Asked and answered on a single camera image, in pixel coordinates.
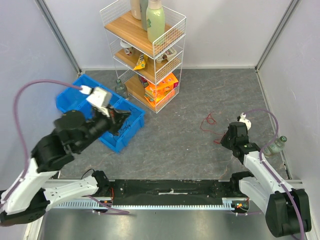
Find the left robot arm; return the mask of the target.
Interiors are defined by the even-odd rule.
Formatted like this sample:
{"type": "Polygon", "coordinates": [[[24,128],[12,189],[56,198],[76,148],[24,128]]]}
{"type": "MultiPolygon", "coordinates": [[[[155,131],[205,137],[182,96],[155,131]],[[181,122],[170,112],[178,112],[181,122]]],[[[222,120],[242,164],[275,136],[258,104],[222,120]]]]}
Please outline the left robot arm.
{"type": "Polygon", "coordinates": [[[87,195],[104,197],[109,193],[110,182],[102,170],[63,186],[43,187],[49,178],[75,159],[75,154],[80,154],[104,133],[119,134],[131,112],[111,105],[106,109],[109,115],[94,109],[89,120],[81,111],[69,110],[54,121],[54,130],[31,151],[27,169],[12,187],[1,191],[2,226],[28,224],[68,200],[87,195]]]}

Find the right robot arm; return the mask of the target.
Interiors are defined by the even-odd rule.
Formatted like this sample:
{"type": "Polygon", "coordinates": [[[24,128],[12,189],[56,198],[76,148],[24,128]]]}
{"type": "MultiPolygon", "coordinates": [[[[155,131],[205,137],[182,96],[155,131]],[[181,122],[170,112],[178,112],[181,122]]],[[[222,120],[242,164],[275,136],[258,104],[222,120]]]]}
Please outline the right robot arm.
{"type": "Polygon", "coordinates": [[[295,189],[275,171],[260,148],[249,141],[243,122],[229,124],[221,145],[248,169],[234,173],[229,191],[235,197],[248,196],[263,212],[271,234],[278,238],[312,229],[309,196],[303,188],[295,189]]]}

